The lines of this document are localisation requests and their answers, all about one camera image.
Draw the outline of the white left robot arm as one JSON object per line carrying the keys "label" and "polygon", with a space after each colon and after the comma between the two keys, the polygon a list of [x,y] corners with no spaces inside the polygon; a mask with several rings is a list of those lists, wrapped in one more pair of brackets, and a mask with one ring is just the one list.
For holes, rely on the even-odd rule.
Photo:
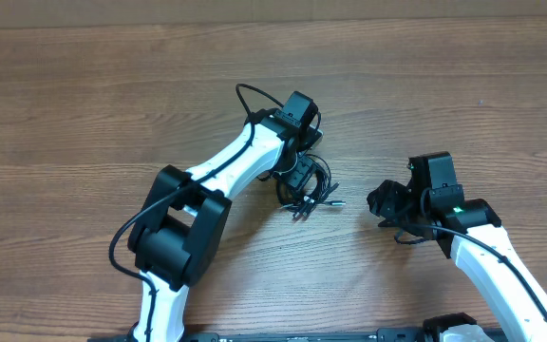
{"label": "white left robot arm", "polygon": [[141,315],[130,341],[179,341],[190,287],[210,266],[232,200],[268,173],[296,199],[315,171],[306,153],[322,132],[313,99],[295,91],[284,104],[249,111],[240,135],[208,161],[164,167],[127,242],[142,282]]}

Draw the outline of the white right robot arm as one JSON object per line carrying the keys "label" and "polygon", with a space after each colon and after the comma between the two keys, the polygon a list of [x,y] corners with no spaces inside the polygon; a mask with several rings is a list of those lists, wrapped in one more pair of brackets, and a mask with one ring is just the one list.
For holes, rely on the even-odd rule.
{"label": "white right robot arm", "polygon": [[404,244],[435,241],[474,284],[509,341],[547,341],[547,294],[484,199],[466,199],[447,152],[411,157],[406,185],[383,181],[367,196],[380,227]]}

